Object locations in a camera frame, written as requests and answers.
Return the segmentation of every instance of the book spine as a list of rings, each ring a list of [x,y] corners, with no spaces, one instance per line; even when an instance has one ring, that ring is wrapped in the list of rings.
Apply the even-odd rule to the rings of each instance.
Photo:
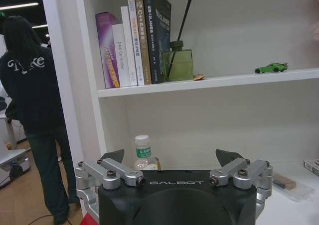
[[[144,75],[143,75],[141,46],[140,46],[140,37],[139,37],[139,30],[138,30],[135,0],[128,0],[128,3],[129,3],[129,12],[130,12],[130,19],[131,19],[131,30],[132,30],[136,73],[138,76],[138,84],[139,86],[142,86],[144,85]]]
[[[135,3],[136,3],[137,18],[138,18],[140,44],[141,44],[144,83],[146,85],[149,85],[149,84],[152,84],[152,79],[151,79],[151,69],[150,69],[149,44],[148,44],[147,33],[146,33],[144,1],[135,0]]]
[[[118,65],[120,86],[129,87],[131,84],[130,84],[128,58],[126,55],[126,48],[125,48],[123,24],[113,25],[112,30],[113,30],[114,46],[115,46],[115,53],[116,53],[116,62]]]
[[[125,37],[125,48],[126,48],[129,75],[130,75],[130,85],[137,86],[138,80],[136,76],[129,8],[127,6],[121,7],[121,13],[122,13],[123,30],[124,30],[124,37]]]
[[[114,21],[114,17],[110,13],[99,13],[96,15],[96,25],[106,88],[120,87],[112,31],[112,22]]]
[[[157,84],[163,82],[163,75],[160,70],[160,57],[158,53],[160,49],[157,47],[156,44],[156,15],[153,0],[145,0],[145,16],[147,25],[147,38],[149,42],[152,83]]]

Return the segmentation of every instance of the plastic water bottle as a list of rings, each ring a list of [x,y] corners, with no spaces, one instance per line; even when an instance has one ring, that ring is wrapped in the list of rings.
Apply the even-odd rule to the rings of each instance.
[[[134,163],[136,170],[161,170],[160,161],[152,157],[151,141],[148,135],[138,135],[135,137],[137,160]]]

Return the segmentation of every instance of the book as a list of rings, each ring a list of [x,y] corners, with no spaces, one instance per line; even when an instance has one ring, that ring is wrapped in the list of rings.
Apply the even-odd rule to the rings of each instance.
[[[319,159],[305,160],[304,167],[319,176]]]
[[[121,7],[121,14],[122,14],[124,37],[125,37],[126,55],[128,58],[130,84],[131,84],[131,86],[137,86],[138,80],[137,80],[137,76],[136,76],[136,67],[135,67],[135,58],[134,58],[134,49],[133,49],[133,41],[132,41],[132,31],[131,31],[129,8],[127,6]]]
[[[129,87],[131,84],[128,57],[126,55],[123,24],[112,25],[112,30],[115,45],[116,62],[118,65],[118,73],[120,79],[120,87]]]
[[[138,20],[136,15],[135,0],[128,0],[128,3],[129,3],[129,13],[130,13],[130,20],[131,20],[131,31],[132,31],[136,73],[138,76],[138,84],[139,86],[142,86],[144,85],[144,74],[143,74],[140,37],[139,37],[139,29],[138,29]]]
[[[109,12],[95,15],[105,88],[120,87],[115,46],[113,40],[112,24],[117,23],[116,18]]]
[[[171,4],[167,0],[144,0],[152,83],[164,82],[161,53],[169,51]]]
[[[150,69],[150,57],[149,57],[149,43],[146,33],[144,0],[135,0],[136,14],[138,19],[138,28],[140,36],[141,56],[144,74],[145,85],[152,84],[151,69]]]

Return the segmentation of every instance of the white book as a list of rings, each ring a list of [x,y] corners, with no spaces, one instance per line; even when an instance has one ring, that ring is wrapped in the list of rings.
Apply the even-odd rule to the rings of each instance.
[[[130,19],[131,19],[131,30],[132,30],[136,73],[138,76],[138,84],[139,86],[142,86],[144,85],[144,74],[143,74],[141,45],[140,45],[140,37],[139,37],[138,19],[136,16],[135,0],[128,0],[128,3],[129,3],[129,12],[130,12]]]
[[[121,87],[129,87],[130,74],[128,66],[128,57],[126,55],[125,37],[123,24],[112,25],[113,38],[115,45],[116,62],[118,65],[119,79]]]
[[[124,30],[124,37],[125,37],[126,55],[128,59],[128,67],[129,67],[129,74],[130,74],[130,85],[137,86],[138,80],[136,77],[136,67],[135,67],[129,8],[127,6],[121,7],[121,13],[122,13],[123,30]]]

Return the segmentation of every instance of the small orange object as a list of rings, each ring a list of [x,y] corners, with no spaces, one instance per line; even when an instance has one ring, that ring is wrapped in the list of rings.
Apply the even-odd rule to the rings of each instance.
[[[201,81],[205,79],[205,75],[204,74],[198,74],[194,77],[194,81]]]
[[[282,176],[280,174],[274,174],[273,175],[273,183],[278,185],[279,187],[283,188],[283,189],[287,189],[287,190],[292,190],[296,187],[296,182],[285,177]]]

